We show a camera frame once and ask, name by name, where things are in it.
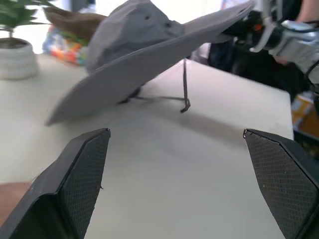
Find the white wall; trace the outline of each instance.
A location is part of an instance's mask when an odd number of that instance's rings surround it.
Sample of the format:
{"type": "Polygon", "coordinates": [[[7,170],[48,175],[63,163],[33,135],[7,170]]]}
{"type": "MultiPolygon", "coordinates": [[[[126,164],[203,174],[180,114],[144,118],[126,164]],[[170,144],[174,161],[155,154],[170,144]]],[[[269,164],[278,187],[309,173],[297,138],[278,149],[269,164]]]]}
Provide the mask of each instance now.
{"type": "MultiPolygon", "coordinates": [[[[126,0],[96,0],[96,11],[109,15],[126,0]]],[[[222,0],[152,0],[171,20],[185,23],[220,10],[222,0]]]]}

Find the colorful bag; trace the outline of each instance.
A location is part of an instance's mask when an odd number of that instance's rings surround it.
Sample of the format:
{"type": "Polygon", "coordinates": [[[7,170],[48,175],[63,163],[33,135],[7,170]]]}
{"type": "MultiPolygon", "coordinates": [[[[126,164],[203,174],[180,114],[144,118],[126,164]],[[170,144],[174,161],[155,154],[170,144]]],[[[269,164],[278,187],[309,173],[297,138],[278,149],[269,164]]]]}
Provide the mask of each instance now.
{"type": "Polygon", "coordinates": [[[67,31],[50,27],[42,50],[60,60],[76,65],[84,65],[87,55],[88,40],[77,37],[67,31]]]}

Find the white ceramic pot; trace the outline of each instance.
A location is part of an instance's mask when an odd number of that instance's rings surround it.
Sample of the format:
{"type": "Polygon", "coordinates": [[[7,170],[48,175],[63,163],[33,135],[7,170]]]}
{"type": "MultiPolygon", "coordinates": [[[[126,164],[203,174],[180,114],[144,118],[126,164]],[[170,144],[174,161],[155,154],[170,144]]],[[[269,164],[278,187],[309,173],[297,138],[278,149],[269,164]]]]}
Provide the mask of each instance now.
{"type": "Polygon", "coordinates": [[[20,48],[0,48],[0,79],[25,79],[38,72],[32,45],[24,42],[27,44],[20,48]]]}

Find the white table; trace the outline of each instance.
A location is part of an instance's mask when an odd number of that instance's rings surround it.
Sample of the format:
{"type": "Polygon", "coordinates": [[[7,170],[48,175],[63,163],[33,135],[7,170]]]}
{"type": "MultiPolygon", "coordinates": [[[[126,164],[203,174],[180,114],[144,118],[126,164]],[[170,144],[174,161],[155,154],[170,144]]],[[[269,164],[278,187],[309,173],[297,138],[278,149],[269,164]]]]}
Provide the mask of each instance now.
{"type": "MultiPolygon", "coordinates": [[[[33,79],[0,81],[0,182],[30,180],[72,138],[109,127],[104,190],[87,239],[283,239],[255,178],[246,127],[293,138],[289,95],[188,63],[190,110],[134,100],[85,119],[44,127],[84,69],[40,56],[33,79]]],[[[182,65],[144,96],[182,96],[182,65]]]]}

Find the green leaves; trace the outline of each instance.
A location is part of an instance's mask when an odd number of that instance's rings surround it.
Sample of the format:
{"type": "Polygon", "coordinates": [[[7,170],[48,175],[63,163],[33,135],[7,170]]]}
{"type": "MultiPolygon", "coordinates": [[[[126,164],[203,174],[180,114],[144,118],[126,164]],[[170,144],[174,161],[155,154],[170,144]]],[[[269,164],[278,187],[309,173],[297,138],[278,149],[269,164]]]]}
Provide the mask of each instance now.
{"type": "Polygon", "coordinates": [[[0,0],[0,29],[12,31],[20,25],[39,25],[36,19],[37,9],[29,6],[54,6],[47,0],[0,0]]]}

